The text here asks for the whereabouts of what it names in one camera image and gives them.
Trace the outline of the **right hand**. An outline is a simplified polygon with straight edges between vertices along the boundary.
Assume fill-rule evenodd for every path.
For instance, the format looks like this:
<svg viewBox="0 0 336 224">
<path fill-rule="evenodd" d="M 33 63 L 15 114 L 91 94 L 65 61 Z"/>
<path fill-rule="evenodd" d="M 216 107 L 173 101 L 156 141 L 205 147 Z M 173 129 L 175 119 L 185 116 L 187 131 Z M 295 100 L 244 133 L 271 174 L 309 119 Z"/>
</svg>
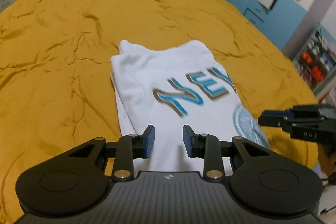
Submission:
<svg viewBox="0 0 336 224">
<path fill-rule="evenodd" d="M 327 177 L 325 181 L 335 185 L 335 143 L 318 144 L 318 161 L 323 174 Z"/>
</svg>

